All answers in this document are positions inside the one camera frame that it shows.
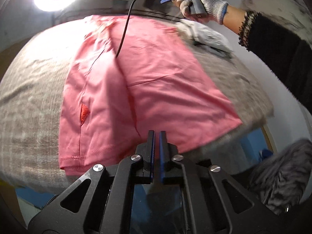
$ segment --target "gloved hand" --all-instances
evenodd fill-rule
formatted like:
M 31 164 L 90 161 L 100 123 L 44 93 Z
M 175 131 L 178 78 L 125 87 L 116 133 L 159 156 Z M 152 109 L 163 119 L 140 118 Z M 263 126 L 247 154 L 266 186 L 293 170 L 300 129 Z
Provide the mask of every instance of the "gloved hand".
M 201 20 L 208 22 L 210 20 L 216 21 L 218 24 L 223 24 L 223 17 L 227 11 L 228 3 L 221 0 L 201 0 L 208 15 L 206 18 Z M 186 18 L 196 20 L 195 18 L 190 17 L 190 0 L 172 0 L 172 2 L 180 8 L 183 16 Z

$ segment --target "fuzzy black sweater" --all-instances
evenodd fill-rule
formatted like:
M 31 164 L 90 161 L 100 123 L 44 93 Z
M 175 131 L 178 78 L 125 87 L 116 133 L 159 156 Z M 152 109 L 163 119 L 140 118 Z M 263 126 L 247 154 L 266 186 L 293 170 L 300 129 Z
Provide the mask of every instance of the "fuzzy black sweater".
M 295 33 L 258 15 L 248 36 L 256 54 L 312 113 L 312 50 Z

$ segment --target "bed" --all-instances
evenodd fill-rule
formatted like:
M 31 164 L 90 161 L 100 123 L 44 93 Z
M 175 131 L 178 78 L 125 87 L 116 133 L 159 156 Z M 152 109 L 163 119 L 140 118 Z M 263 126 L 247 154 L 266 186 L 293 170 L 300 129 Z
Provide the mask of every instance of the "bed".
M 85 28 L 83 20 L 76 20 L 37 34 L 6 71 L 0 83 L 0 179 L 54 194 L 77 179 L 59 169 L 58 132 L 65 79 Z M 214 142 L 186 153 L 200 161 L 212 151 L 228 150 L 240 137 L 265 124 L 273 106 L 236 57 L 221 58 L 187 45 L 243 122 Z

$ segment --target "gray fabric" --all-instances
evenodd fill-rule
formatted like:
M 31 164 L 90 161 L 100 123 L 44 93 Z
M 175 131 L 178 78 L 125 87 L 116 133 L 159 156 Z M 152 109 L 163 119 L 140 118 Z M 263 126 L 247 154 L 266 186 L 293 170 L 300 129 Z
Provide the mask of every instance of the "gray fabric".
M 34 36 L 19 52 L 0 83 L 0 178 L 37 191 L 60 193 L 74 180 L 58 164 L 58 126 L 70 60 L 82 42 L 82 20 Z M 251 73 L 233 58 L 221 59 L 191 47 L 204 70 L 234 103 L 243 125 L 191 157 L 204 159 L 272 114 L 272 104 Z
M 250 175 L 249 190 L 275 214 L 297 205 L 312 167 L 312 143 L 302 139 L 261 162 Z

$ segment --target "silver bolt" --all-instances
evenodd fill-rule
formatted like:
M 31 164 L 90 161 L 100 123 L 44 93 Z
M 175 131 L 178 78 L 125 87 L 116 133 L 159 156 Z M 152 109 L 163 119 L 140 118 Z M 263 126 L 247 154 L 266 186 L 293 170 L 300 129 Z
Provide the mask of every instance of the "silver bolt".
M 138 154 L 134 154 L 131 156 L 132 161 L 139 161 L 141 159 L 141 156 Z
M 184 156 L 182 155 L 175 155 L 172 159 L 175 160 L 175 161 L 181 161 L 183 160 Z
M 95 171 L 95 172 L 100 172 L 100 171 L 102 171 L 104 169 L 104 166 L 103 165 L 101 165 L 101 164 L 96 164 L 95 166 L 93 166 L 93 170 Z
M 219 171 L 221 171 L 221 167 L 220 167 L 220 166 L 217 166 L 217 165 L 212 165 L 212 166 L 210 166 L 210 170 L 211 170 L 213 173 L 218 173 Z

